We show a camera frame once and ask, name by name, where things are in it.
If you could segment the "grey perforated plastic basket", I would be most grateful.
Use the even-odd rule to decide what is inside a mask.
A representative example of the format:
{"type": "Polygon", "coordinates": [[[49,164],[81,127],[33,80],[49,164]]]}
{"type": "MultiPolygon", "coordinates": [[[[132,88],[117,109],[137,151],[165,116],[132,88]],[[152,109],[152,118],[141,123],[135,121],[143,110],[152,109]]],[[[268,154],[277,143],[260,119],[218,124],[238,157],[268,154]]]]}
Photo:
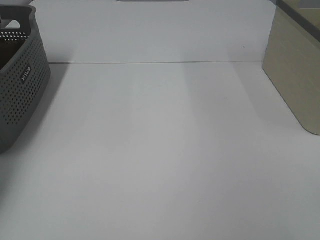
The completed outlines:
{"type": "Polygon", "coordinates": [[[32,118],[51,77],[47,54],[29,5],[1,5],[0,20],[19,27],[0,29],[0,152],[17,141],[32,118]]]}

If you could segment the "beige plastic bin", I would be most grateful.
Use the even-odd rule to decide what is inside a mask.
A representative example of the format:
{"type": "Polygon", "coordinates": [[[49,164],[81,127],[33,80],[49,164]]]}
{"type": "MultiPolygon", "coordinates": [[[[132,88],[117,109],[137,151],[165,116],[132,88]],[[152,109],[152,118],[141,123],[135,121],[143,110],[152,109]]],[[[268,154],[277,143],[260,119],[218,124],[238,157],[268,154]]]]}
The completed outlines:
{"type": "Polygon", "coordinates": [[[262,69],[297,121],[320,134],[320,2],[278,0],[262,69]]]}

